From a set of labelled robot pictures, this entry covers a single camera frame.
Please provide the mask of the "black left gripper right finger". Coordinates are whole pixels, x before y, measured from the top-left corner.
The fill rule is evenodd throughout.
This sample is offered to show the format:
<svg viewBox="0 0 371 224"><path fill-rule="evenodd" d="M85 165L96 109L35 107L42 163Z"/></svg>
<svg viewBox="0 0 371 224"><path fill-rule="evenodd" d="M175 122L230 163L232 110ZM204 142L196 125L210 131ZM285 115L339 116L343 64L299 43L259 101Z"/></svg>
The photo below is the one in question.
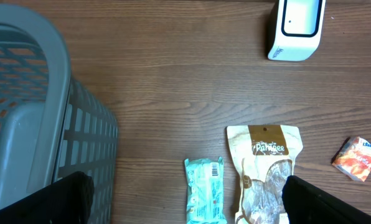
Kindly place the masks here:
<svg viewBox="0 0 371 224"><path fill-rule="evenodd" d="M291 175L282 193L290 224L371 224L371 216Z"/></svg>

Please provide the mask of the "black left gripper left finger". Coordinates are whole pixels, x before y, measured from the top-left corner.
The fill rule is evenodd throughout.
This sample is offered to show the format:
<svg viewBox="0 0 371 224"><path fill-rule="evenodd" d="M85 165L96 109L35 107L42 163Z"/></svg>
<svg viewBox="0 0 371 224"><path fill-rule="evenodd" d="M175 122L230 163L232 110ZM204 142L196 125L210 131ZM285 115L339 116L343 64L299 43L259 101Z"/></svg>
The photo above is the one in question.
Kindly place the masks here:
<svg viewBox="0 0 371 224"><path fill-rule="evenodd" d="M74 172L0 210L0 224L87 223L93 204L93 179Z"/></svg>

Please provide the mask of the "beige snack pouch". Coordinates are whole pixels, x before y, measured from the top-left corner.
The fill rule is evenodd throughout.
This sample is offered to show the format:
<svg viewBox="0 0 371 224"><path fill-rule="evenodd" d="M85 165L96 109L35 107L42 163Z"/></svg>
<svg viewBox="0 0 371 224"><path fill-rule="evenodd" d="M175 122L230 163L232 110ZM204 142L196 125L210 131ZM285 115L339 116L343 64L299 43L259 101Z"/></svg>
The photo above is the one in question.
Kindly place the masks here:
<svg viewBox="0 0 371 224"><path fill-rule="evenodd" d="M240 176L236 223L289 223L282 193L303 150L299 128L287 125L227 127L228 146Z"/></svg>

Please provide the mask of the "orange snack packet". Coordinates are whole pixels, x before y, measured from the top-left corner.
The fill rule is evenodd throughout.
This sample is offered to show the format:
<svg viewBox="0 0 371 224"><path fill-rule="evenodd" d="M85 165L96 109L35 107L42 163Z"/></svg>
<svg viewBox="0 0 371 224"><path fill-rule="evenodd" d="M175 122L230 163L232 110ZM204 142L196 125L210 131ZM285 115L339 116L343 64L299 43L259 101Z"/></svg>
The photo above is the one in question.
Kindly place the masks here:
<svg viewBox="0 0 371 224"><path fill-rule="evenodd" d="M352 180L365 182L371 172L371 143L360 136L350 138L332 165Z"/></svg>

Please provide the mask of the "teal packet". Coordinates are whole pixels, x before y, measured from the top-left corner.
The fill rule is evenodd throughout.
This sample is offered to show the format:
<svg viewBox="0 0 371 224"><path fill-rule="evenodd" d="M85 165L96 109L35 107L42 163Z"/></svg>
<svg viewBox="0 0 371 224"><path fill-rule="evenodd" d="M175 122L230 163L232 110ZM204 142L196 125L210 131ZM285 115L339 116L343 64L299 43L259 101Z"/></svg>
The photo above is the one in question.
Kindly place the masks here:
<svg viewBox="0 0 371 224"><path fill-rule="evenodd" d="M223 213L223 159L184 161L187 179L187 224L227 224Z"/></svg>

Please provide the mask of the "white barcode scanner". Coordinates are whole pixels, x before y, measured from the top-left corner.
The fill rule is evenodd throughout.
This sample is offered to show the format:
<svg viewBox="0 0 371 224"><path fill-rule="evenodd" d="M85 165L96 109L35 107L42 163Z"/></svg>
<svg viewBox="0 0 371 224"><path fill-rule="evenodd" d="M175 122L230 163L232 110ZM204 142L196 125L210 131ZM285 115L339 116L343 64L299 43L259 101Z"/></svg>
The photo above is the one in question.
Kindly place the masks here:
<svg viewBox="0 0 371 224"><path fill-rule="evenodd" d="M266 27L270 60L300 62L308 59L321 40L326 0L277 0Z"/></svg>

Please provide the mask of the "grey plastic mesh basket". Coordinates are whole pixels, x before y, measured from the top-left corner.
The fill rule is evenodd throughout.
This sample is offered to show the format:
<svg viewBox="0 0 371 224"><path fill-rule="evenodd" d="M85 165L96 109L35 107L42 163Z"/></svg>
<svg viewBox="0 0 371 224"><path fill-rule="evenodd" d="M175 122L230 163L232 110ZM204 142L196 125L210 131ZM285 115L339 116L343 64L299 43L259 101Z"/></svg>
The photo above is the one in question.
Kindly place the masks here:
<svg viewBox="0 0 371 224"><path fill-rule="evenodd" d="M0 210L80 171L93 180L87 223L109 223L118 123L72 76L54 25L0 4Z"/></svg>

